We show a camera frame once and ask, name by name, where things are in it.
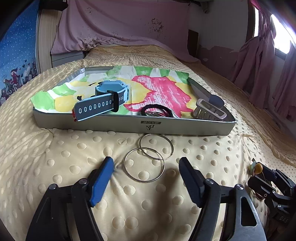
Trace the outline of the grey bedside cabinet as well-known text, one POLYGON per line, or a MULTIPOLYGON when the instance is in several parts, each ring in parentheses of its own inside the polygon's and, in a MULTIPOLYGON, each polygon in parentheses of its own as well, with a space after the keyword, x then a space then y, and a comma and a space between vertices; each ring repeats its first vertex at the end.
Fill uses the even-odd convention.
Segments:
POLYGON ((52 66, 57 67, 65 63, 83 59, 84 57, 85 57, 85 54, 83 51, 71 51, 71 52, 66 52, 62 54, 52 54, 51 55, 52 66))

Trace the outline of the pink wall sheet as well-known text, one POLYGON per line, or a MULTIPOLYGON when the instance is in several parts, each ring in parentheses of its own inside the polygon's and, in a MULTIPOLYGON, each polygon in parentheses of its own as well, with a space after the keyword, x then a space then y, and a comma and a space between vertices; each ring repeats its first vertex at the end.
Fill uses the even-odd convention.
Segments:
POLYGON ((175 1, 69 1, 52 54, 87 51, 98 45, 155 45, 185 62, 189 5, 175 1))

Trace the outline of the colourful cartoon cloth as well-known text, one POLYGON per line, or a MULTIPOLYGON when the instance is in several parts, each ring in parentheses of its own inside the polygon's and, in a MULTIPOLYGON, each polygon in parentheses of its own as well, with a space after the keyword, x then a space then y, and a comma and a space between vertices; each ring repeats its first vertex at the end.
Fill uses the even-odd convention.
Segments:
POLYGON ((198 97, 188 82, 189 74, 145 66, 115 66, 103 73, 81 73, 72 80, 31 97, 35 109, 44 113, 70 113, 76 102, 90 98, 104 80, 120 80, 129 87, 129 98, 118 114, 137 115, 147 104, 160 104, 178 118, 191 118, 198 97))

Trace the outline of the left pink window curtain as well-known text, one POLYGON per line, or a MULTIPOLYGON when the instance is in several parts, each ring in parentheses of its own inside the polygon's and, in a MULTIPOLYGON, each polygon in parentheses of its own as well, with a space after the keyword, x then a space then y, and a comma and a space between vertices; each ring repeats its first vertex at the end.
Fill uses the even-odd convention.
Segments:
POLYGON ((262 1, 251 1, 251 4, 258 9, 258 35, 248 40, 239 50, 230 81, 240 89, 253 83, 249 101, 257 108, 267 108, 276 29, 271 12, 263 6, 262 1))

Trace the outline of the grey metal tray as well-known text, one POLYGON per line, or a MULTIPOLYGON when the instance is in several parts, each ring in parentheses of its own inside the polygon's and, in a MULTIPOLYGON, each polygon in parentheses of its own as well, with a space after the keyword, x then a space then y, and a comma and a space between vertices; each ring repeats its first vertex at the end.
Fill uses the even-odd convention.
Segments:
MULTIPOLYGON (((82 68, 60 81, 57 85, 70 81, 81 73, 103 73, 113 67, 82 68)), ((34 106, 33 113, 37 124, 43 128, 198 136, 224 136, 229 134, 236 124, 236 119, 227 109, 225 101, 208 92, 199 82, 191 77, 188 78, 188 82, 198 99, 204 99, 224 111, 227 114, 226 119, 223 121, 199 120, 192 116, 193 111, 191 118, 178 118, 174 114, 173 118, 150 117, 142 116, 140 112, 137 115, 123 115, 109 111, 83 121, 74 121, 72 111, 70 113, 44 113, 35 109, 34 106)))

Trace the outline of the cream dotted bed blanket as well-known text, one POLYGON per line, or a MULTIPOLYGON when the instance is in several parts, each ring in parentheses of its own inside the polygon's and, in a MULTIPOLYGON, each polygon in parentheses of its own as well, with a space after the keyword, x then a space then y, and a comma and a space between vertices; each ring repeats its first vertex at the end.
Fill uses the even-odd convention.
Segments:
POLYGON ((191 201, 178 171, 181 157, 220 185, 246 184, 248 166, 262 162, 295 179, 295 140, 224 77, 200 63, 182 63, 157 46, 98 47, 82 60, 49 69, 1 104, 1 221, 15 240, 25 240, 30 222, 52 183, 72 185, 98 168, 106 156, 114 173, 93 214, 104 240, 187 240, 200 209, 191 201), (138 183, 124 173, 125 155, 138 133, 40 128, 31 97, 88 66, 141 65, 187 72, 222 97, 237 120, 227 136, 168 136, 174 145, 164 174, 138 183))

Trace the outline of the silver rectangular hair claw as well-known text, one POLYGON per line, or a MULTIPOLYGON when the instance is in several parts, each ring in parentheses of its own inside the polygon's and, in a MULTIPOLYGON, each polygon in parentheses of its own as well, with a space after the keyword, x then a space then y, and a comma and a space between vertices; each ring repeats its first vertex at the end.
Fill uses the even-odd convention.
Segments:
POLYGON ((227 114, 204 99, 198 99, 192 116, 199 120, 223 121, 227 114))

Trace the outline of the black round hair band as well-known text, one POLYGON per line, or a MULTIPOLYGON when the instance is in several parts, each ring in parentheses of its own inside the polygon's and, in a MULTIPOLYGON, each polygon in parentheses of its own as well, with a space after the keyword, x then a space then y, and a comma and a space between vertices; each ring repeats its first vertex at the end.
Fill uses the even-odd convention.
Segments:
POLYGON ((160 104, 147 104, 141 110, 142 116, 173 118, 173 112, 166 106, 160 104))

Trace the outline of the wooden headboard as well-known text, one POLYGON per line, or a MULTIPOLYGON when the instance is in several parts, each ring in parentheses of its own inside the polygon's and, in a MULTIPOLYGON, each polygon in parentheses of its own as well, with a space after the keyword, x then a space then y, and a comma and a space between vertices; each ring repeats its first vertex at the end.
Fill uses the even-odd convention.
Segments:
POLYGON ((52 68, 51 49, 61 15, 61 11, 51 9, 39 12, 36 28, 36 63, 39 73, 52 68))

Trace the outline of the right pink window curtain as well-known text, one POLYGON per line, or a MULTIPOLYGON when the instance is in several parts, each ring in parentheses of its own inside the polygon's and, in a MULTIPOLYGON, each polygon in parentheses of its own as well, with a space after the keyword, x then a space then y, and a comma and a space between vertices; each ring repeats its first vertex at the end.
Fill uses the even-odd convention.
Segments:
POLYGON ((296 85, 296 56, 295 47, 290 46, 280 79, 273 93, 274 111, 289 121, 295 121, 295 85, 296 85))

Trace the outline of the large silver hoop pair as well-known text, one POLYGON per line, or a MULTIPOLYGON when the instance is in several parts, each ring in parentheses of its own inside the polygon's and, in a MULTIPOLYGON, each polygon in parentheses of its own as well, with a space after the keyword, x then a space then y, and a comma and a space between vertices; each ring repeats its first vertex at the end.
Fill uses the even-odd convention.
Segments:
POLYGON ((172 141, 165 135, 144 134, 139 138, 137 147, 123 158, 123 171, 135 182, 154 182, 164 174, 166 160, 173 156, 174 150, 172 141))

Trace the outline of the pink window curtain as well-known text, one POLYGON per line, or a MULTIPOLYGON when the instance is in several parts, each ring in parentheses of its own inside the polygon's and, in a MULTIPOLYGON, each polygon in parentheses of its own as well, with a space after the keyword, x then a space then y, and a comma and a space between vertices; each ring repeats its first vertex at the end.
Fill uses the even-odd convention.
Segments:
POLYGON ((240 89, 253 83, 249 101, 257 108, 267 108, 276 29, 271 12, 263 6, 262 1, 251 1, 251 4, 258 9, 258 35, 248 40, 239 50, 230 81, 240 89))
POLYGON ((296 85, 296 56, 295 47, 290 46, 280 79, 273 93, 274 111, 289 121, 295 121, 295 85, 296 85))

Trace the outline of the blue smart watch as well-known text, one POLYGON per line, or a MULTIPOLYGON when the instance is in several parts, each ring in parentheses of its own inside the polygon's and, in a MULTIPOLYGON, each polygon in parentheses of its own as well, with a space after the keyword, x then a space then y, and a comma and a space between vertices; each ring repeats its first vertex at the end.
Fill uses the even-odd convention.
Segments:
POLYGON ((130 88, 120 80, 104 80, 95 87, 95 95, 78 101, 72 110, 74 121, 84 121, 100 114, 119 111, 129 100, 130 88))

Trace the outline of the blue cartoon wardrobe curtain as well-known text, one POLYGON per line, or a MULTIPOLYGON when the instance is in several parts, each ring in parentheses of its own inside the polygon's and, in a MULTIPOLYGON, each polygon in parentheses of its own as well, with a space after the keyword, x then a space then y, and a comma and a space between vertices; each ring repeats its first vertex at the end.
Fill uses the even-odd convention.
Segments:
POLYGON ((33 1, 1 39, 1 104, 38 75, 36 26, 39 1, 33 1))

